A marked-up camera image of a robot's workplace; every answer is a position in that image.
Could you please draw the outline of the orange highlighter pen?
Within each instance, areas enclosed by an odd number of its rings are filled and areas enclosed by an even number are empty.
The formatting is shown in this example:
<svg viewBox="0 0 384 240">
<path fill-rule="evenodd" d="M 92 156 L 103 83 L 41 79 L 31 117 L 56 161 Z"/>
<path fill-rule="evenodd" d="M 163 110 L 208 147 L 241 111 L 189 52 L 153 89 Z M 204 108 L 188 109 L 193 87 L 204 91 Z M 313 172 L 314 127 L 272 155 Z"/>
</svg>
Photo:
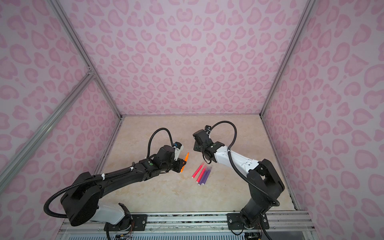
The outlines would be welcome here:
<svg viewBox="0 0 384 240">
<path fill-rule="evenodd" d="M 188 159 L 189 159 L 189 155 L 190 155 L 190 153 L 187 153 L 187 155 L 186 155 L 184 161 L 182 162 L 183 165 L 182 165 L 182 168 L 181 168 L 181 172 L 180 172 L 180 173 L 182 173 L 182 172 L 184 171 L 185 165 L 187 164 L 187 161 L 188 161 Z"/>
</svg>

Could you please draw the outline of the pink highlighter pen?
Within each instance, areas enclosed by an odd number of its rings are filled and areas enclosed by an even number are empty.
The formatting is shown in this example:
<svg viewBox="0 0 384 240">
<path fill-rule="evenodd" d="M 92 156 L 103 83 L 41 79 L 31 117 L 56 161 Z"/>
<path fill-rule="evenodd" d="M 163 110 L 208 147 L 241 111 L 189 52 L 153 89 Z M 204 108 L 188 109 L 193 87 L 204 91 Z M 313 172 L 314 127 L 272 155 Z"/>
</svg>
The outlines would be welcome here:
<svg viewBox="0 0 384 240">
<path fill-rule="evenodd" d="M 200 170 L 203 168 L 204 165 L 205 164 L 200 164 L 200 166 L 196 169 L 196 171 L 192 175 L 192 178 L 195 178 L 197 176 L 197 174 L 200 172 Z"/>
<path fill-rule="evenodd" d="M 203 167 L 203 168 L 202 168 L 202 171 L 200 172 L 200 175 L 199 175 L 199 177 L 198 177 L 198 179 L 197 179 L 197 183 L 198 183 L 199 185 L 200 185 L 201 182 L 202 182 L 203 176 L 205 175 L 205 171 L 206 171 L 206 167 Z"/>
</svg>

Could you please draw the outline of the purple highlighter pen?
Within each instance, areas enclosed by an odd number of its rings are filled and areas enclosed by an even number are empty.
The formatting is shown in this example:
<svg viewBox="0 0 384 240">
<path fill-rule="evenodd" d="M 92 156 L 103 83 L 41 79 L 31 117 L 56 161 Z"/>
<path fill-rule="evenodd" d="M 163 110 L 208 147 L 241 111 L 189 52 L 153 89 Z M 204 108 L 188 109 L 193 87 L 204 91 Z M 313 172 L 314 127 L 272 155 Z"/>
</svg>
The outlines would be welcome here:
<svg viewBox="0 0 384 240">
<path fill-rule="evenodd" d="M 207 178 L 208 178 L 208 176 L 211 173 L 211 170 L 212 170 L 212 168 L 210 168 L 210 167 L 206 169 L 205 175 L 203 176 L 203 179 L 202 179 L 202 182 L 201 182 L 201 185 L 204 185 L 206 183 Z"/>
<path fill-rule="evenodd" d="M 208 176 L 208 173 L 209 173 L 209 168 L 205 168 L 203 171 L 202 171 L 202 175 L 198 181 L 198 184 L 199 185 L 204 185 L 205 184 L 205 181 L 206 181 L 206 178 Z"/>
</svg>

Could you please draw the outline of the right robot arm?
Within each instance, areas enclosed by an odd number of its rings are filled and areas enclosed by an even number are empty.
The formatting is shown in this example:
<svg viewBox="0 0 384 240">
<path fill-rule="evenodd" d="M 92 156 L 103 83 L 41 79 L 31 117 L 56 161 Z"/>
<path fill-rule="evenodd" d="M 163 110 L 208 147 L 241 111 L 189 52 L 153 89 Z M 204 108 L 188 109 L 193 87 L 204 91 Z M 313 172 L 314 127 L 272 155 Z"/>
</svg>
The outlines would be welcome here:
<svg viewBox="0 0 384 240">
<path fill-rule="evenodd" d="M 249 185 L 251 199 L 240 211 L 240 220 L 247 229 L 254 228 L 272 207 L 280 205 L 278 197 L 285 186 L 272 162 L 252 160 L 231 150 L 221 142 L 213 142 L 208 131 L 193 134 L 194 151 L 209 161 L 232 168 Z"/>
</svg>

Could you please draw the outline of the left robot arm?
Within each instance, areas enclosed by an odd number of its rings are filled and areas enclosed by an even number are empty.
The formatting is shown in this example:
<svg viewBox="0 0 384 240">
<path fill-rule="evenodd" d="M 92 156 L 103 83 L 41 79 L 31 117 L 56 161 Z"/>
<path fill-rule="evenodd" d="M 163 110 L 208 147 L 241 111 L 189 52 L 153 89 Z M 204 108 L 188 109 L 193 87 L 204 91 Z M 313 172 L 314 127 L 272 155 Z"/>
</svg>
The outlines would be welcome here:
<svg viewBox="0 0 384 240">
<path fill-rule="evenodd" d="M 130 167 L 110 173 L 80 174 L 72 185 L 58 191 L 44 203 L 45 214 L 68 219 L 73 227 L 86 222 L 107 222 L 118 225 L 129 215 L 128 209 L 102 206 L 100 199 L 128 185 L 150 180 L 170 171 L 181 173 L 186 161 L 179 158 L 179 147 L 164 145 L 151 155 Z"/>
</svg>

